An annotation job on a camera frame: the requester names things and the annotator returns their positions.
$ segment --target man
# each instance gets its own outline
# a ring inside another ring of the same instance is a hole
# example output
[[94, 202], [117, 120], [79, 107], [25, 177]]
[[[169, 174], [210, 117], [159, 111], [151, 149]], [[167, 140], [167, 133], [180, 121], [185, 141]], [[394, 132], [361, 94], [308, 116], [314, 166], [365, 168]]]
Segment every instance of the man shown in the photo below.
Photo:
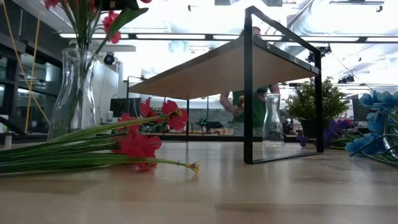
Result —
[[[253, 27], [253, 35], [261, 38], [261, 30], [258, 27]], [[279, 93], [278, 85], [267, 85], [258, 89], [253, 89], [253, 135], [262, 136], [262, 126], [264, 124], [264, 117], [266, 115], [266, 106], [264, 95], [270, 90], [271, 93]], [[244, 116], [243, 116], [243, 96], [244, 91], [233, 91], [232, 103], [228, 99], [229, 92], [222, 93], [220, 96], [220, 103], [224, 109], [231, 112], [234, 116], [234, 136], [243, 136]]]

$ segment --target computer monitor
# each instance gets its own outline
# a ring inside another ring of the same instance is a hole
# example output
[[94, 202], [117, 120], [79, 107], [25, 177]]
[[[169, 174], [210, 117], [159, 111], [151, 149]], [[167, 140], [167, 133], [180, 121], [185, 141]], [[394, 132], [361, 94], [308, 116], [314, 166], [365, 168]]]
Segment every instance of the computer monitor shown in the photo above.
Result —
[[[123, 113], [127, 113], [126, 108], [127, 100], [125, 98], [121, 99], [111, 99], [110, 110], [113, 111], [114, 118], [120, 118]], [[130, 116], [138, 118], [140, 115], [139, 104], [141, 103], [141, 98], [130, 98], [129, 99], [129, 113]]]
[[362, 106], [359, 99], [352, 99], [352, 101], [354, 121], [367, 121], [366, 117], [369, 113], [372, 113], [372, 111], [369, 108]]

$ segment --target green shirt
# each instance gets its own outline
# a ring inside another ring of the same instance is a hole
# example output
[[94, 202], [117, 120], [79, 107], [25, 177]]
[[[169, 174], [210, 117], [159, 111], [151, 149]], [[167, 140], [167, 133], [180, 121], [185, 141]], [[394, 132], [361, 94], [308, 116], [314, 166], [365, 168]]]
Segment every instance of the green shirt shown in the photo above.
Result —
[[[263, 86], [258, 89], [264, 90], [265, 92], [268, 91], [269, 87]], [[253, 127], [254, 128], [261, 128], [264, 125], [264, 117], [266, 116], [266, 104], [258, 97], [257, 89], [253, 89]], [[239, 97], [244, 95], [244, 91], [234, 91], [232, 92], [233, 99], [232, 104], [238, 105], [239, 104]], [[234, 117], [232, 120], [233, 123], [243, 123], [244, 122], [244, 114], [241, 113], [240, 115]]]

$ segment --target wooden table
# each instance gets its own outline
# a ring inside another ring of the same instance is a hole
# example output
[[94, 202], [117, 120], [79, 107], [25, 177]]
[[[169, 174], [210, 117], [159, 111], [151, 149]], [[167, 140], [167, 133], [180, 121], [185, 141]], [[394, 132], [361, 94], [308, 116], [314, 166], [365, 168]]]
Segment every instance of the wooden table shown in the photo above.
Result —
[[[255, 156], [263, 157], [260, 144]], [[4, 224], [396, 223], [398, 169], [344, 151], [243, 164], [243, 143], [164, 143], [159, 158], [200, 161], [0, 179]], [[302, 151], [286, 144], [271, 154]]]

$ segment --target wooden shelf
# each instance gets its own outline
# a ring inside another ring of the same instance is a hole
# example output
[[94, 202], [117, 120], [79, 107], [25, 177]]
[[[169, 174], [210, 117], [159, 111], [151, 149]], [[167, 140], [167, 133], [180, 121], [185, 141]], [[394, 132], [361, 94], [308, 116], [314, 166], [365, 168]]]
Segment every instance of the wooden shelf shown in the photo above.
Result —
[[[129, 88], [132, 93], [190, 100], [243, 90], [243, 38], [177, 65]], [[253, 88], [309, 78], [319, 70], [254, 37]]]

